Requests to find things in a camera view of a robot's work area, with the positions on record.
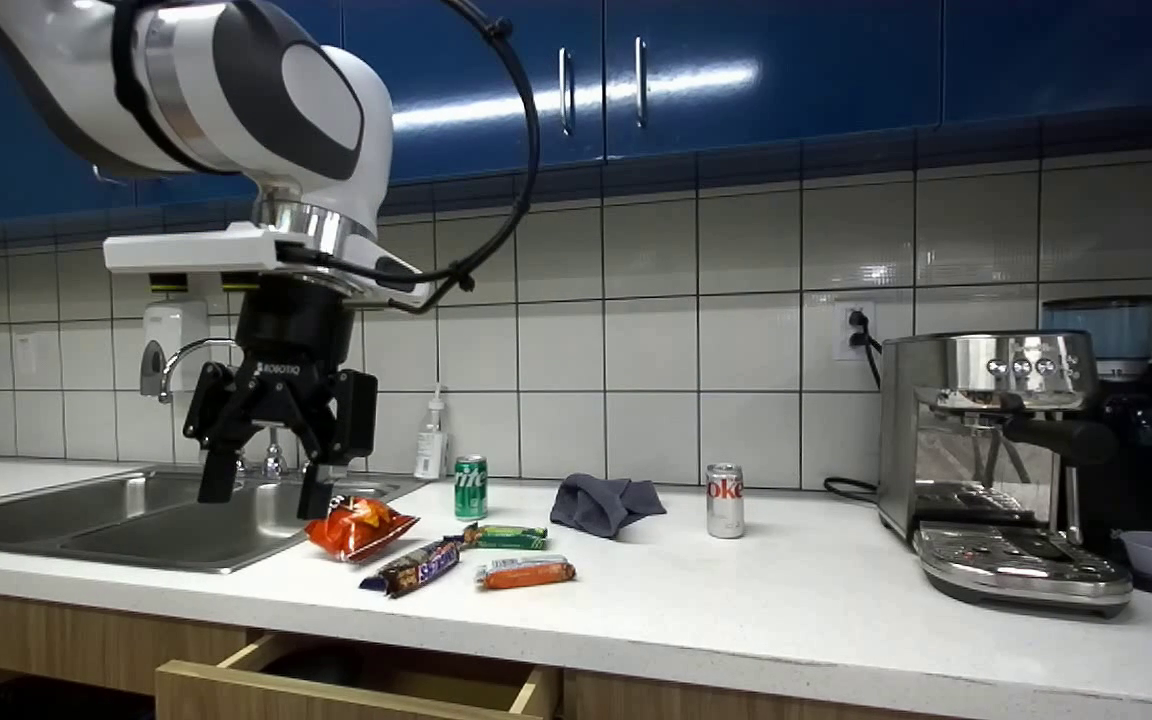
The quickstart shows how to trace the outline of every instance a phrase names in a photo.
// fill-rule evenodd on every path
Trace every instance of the kitchen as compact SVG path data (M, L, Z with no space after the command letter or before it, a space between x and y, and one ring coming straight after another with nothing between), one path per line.
M431 316L355 313L348 369L382 377L369 471L412 471L439 385L452 447L528 488L569 471L701 488L710 459L739 459L759 520L824 476L880 476L880 394L847 349L852 310L898 339L1034 330L1065 298L1152 298L1152 134L1019 128L980 160L898 134L898 149L852 136L747 152L759 166L735 152L572 171L588 193L532 208L477 291ZM503 211L466 208L458 186L391 201L382 237L412 259L472 247ZM157 299L145 282L103 274L97 227L20 231L0 224L0 458L199 466L180 437L187 397L139 397ZM199 282L187 299L206 303L208 336L233 336L236 298ZM701 532L701 495L670 524Z

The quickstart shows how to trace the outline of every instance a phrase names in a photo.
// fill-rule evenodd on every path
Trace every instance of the towel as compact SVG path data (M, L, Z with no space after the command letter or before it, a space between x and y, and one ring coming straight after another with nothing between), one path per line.
M598 480L569 476L553 502L549 520L593 536L617 540L624 524L639 517L665 517L665 505L647 480Z

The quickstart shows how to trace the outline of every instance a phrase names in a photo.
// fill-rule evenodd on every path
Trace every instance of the white tile wall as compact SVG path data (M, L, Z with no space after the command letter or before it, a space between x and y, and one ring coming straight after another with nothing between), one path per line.
M382 237L431 270L497 224L431 211ZM497 476L697 485L705 459L739 459L759 488L819 488L880 471L880 397L845 316L893 339L1152 298L1152 152L549 206L477 282L428 316L359 313L348 365L382 377L369 468L412 468L445 385L452 447ZM228 336L236 298L198 298ZM137 394L149 299L97 242L0 251L0 458L199 466L187 401Z

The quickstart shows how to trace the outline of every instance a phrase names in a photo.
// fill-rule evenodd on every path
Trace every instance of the drawer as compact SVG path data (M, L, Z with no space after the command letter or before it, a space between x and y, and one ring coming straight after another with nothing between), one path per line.
M219 666L157 671L162 720L549 720L553 668L266 635Z

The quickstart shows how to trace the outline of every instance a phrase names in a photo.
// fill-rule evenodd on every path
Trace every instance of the bottle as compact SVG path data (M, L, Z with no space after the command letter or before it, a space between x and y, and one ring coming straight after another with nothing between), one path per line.
M449 471L449 433L445 433L445 385L431 387L423 404L423 426L417 437L417 480L439 480Z

